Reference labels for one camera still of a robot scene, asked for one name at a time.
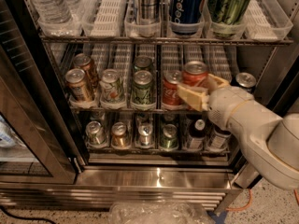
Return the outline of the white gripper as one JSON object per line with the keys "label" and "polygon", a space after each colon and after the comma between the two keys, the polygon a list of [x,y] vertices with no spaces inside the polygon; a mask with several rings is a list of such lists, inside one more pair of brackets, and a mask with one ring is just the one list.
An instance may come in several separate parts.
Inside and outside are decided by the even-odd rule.
{"label": "white gripper", "polygon": [[212,92],[210,97],[205,91],[185,84],[178,84],[178,96],[196,111],[208,110],[209,120],[222,130],[226,130],[233,111],[245,102],[254,100],[252,94],[239,87],[229,85],[230,83],[226,79],[209,74],[207,87]]}

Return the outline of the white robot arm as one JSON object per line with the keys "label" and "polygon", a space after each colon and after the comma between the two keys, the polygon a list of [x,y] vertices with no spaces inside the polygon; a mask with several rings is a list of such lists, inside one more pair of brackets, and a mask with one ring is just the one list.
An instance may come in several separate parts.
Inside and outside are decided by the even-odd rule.
{"label": "white robot arm", "polygon": [[245,159],[268,182],[281,189],[299,188],[299,118],[280,117],[247,91],[214,75],[208,87],[178,84],[178,96],[238,141]]}

